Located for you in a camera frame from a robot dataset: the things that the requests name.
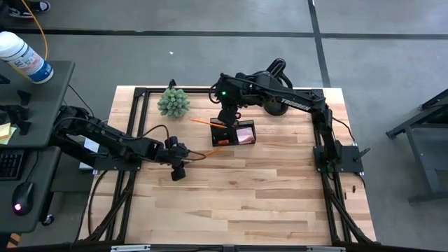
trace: white bottle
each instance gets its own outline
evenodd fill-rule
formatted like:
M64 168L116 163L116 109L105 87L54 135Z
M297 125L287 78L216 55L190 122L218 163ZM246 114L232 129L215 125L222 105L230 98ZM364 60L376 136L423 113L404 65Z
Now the white bottle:
M0 33L0 58L35 84L45 83L53 77L49 63L14 33Z

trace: yellow cable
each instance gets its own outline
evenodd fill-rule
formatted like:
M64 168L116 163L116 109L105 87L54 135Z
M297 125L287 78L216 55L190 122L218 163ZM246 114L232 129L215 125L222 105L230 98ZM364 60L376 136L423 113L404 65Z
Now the yellow cable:
M31 9L28 7L27 3L25 2L25 0L22 0L22 3L25 5L25 7L27 8L29 14L31 14L31 16L33 17L34 21L36 22L37 27L39 27L39 29L41 30L42 33L42 38L43 38L43 42L45 43L45 58L44 60L47 60L47 56L48 56L48 44L47 44L47 38L45 37L45 34L43 33L41 24L39 24L39 21L37 21L37 18L34 16L33 12L31 11Z

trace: small box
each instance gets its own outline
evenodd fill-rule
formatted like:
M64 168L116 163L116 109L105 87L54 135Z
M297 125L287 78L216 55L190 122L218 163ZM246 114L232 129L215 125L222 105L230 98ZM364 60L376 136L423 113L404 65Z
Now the small box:
M210 119L210 123L224 126L217 118ZM213 147L254 144L257 140L253 120L237 121L228 128L210 126L210 129Z

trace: wooden table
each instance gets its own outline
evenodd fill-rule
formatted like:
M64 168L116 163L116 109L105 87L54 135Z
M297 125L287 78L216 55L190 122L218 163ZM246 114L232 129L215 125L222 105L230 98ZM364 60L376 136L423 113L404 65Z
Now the wooden table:
M110 126L124 132L134 88L117 87L108 121ZM334 117L349 124L342 90L323 90ZM220 104L212 104L206 94L188 96L190 111L183 119L173 121L160 115L157 109L160 95L151 94L145 131L164 124L189 149L209 152L214 149L210 127L188 117L208 121L218 115ZM224 147L203 161L190 163L185 169L187 177L177 182L171 180L171 167L143 164L132 198L127 243L330 244L321 177L315 172L312 158L314 133L310 114L290 108L285 115L273 117L257 106L239 112L242 120L255 120L255 145ZM343 125L335 122L333 127L343 144L351 144ZM149 137L164 141L166 134L157 129ZM109 172L98 186L92 204L93 228L111 206L116 176L117 172ZM347 211L364 233L375 239L361 180L353 174L341 174L341 182ZM342 238L338 214L336 220ZM80 239L86 236L87 214Z

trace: succulent plant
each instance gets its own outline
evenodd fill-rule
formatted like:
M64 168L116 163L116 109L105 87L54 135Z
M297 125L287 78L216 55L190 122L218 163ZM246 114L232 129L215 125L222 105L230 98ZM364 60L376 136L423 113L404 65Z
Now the succulent plant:
M166 89L157 103L160 115L171 119L180 118L189 111L187 94L182 89Z

